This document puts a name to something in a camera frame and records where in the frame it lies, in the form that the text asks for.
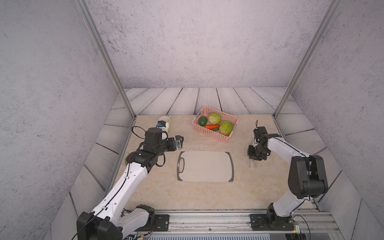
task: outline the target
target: cutting board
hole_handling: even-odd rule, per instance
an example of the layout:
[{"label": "cutting board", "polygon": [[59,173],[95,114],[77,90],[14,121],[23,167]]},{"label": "cutting board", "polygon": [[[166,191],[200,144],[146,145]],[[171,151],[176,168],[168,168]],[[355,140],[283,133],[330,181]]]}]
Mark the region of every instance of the cutting board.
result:
[{"label": "cutting board", "polygon": [[232,182],[229,152],[183,151],[177,161],[177,179],[187,182]]}]

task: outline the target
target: cabbage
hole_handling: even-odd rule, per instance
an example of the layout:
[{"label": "cabbage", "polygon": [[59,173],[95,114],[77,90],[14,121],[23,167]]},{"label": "cabbage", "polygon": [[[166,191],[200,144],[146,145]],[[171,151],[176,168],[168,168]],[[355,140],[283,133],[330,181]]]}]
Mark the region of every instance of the cabbage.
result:
[{"label": "cabbage", "polygon": [[232,123],[230,121],[223,121],[219,127],[219,130],[222,134],[229,136],[233,130]]},{"label": "cabbage", "polygon": [[221,122],[221,116],[218,113],[211,113],[208,117],[208,121],[213,124],[219,124]]}]

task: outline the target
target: avocado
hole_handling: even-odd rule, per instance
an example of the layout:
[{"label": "avocado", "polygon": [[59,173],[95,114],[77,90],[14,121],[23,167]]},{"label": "avocado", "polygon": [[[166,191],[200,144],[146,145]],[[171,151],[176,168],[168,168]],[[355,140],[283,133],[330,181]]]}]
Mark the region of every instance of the avocado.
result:
[{"label": "avocado", "polygon": [[207,122],[208,122],[207,117],[201,116],[201,117],[199,118],[199,125],[200,125],[200,126],[204,127],[204,126],[207,124]]}]

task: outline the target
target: concrete wall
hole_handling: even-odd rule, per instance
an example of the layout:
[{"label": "concrete wall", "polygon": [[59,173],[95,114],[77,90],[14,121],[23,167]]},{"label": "concrete wall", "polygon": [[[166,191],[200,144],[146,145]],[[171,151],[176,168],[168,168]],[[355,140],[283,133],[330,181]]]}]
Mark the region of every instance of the concrete wall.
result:
[{"label": "concrete wall", "polygon": [[286,86],[330,0],[87,0],[125,88]]},{"label": "concrete wall", "polygon": [[0,238],[42,239],[118,93],[73,0],[0,9]]},{"label": "concrete wall", "polygon": [[344,1],[293,97],[384,226],[384,1]]}]

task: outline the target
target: pink basket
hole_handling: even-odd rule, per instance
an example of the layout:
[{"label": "pink basket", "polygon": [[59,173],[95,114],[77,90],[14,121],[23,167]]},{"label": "pink basket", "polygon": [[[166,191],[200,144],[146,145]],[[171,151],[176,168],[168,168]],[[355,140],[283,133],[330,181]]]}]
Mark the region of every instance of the pink basket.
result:
[{"label": "pink basket", "polygon": [[229,138],[233,134],[233,130],[232,130],[231,134],[229,134],[229,136],[227,137],[227,136],[221,134],[219,131],[215,132],[215,131],[212,131],[210,129],[207,129],[207,128],[199,125],[199,118],[201,116],[205,116],[208,118],[209,114],[211,114],[212,112],[220,114],[222,121],[225,121],[225,120],[230,121],[232,123],[233,129],[235,129],[236,124],[239,122],[239,118],[237,118],[235,116],[232,116],[228,113],[224,113],[222,111],[204,106],[201,108],[200,112],[196,115],[196,117],[192,120],[193,129],[198,131],[198,132],[202,132],[202,133],[204,133],[210,137],[216,138],[222,142],[228,142]]}]

